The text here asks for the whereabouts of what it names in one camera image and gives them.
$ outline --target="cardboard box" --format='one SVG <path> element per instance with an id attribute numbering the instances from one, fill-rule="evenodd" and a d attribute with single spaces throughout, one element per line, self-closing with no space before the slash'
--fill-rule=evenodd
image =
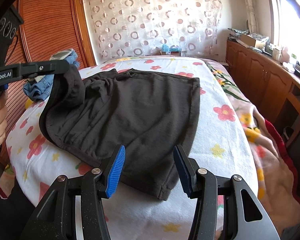
<path id="1" fill-rule="evenodd" d="M 246 34 L 241 34 L 240 40 L 245 44 L 258 49 L 262 49 L 262 47 L 266 46 L 266 41 L 265 42 L 258 41 Z"/>

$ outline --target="beige curtain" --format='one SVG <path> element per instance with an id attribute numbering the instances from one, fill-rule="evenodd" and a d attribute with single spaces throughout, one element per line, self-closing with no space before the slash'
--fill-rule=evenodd
<path id="1" fill-rule="evenodd" d="M 255 13 L 255 0 L 244 0 L 246 2 L 248 14 L 248 26 L 251 33 L 258 33 L 258 24 Z"/>

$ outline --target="blue gripper pad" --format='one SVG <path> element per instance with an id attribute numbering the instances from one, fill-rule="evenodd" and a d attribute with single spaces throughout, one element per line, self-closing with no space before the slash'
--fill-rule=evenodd
<path id="1" fill-rule="evenodd" d="M 114 160 L 114 163 L 113 163 L 111 170 L 109 172 L 109 175 L 108 175 L 106 195 L 109 198 L 111 198 L 112 194 L 117 189 L 117 185 L 119 183 L 119 178 L 120 178 L 120 174 L 122 171 L 125 157 L 126 157 L 126 150 L 125 150 L 124 146 L 122 145 L 119 149 L 119 152 Z"/>
<path id="2" fill-rule="evenodd" d="M 173 148 L 173 160 L 179 174 L 183 192 L 190 197 L 193 192 L 191 187 L 191 176 L 177 147 Z"/>

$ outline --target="wooden wardrobe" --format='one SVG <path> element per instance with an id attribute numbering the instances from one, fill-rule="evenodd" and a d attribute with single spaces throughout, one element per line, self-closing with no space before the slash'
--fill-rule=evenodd
<path id="1" fill-rule="evenodd" d="M 82 24 L 85 21 L 78 20 L 78 17 L 84 17 L 84 11 L 78 10 L 74 0 L 17 0 L 14 6 L 24 24 L 17 32 L 18 41 L 15 37 L 9 47 L 7 55 L 17 41 L 7 64 L 49 60 L 52 54 L 72 48 L 78 54 L 80 68 L 96 65 L 90 41 L 85 36 L 86 26 Z M 7 134 L 25 111 L 27 96 L 23 93 L 23 84 L 24 81 L 9 84 Z M 4 167 L 8 162 L 9 156 L 4 143 L 0 164 Z"/>

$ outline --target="wooden shelf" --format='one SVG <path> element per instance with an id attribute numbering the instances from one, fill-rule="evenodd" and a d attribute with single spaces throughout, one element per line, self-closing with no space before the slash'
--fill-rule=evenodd
<path id="1" fill-rule="evenodd" d="M 287 95 L 287 99 L 300 114 L 300 96 L 295 96 L 294 94 L 289 92 Z"/>

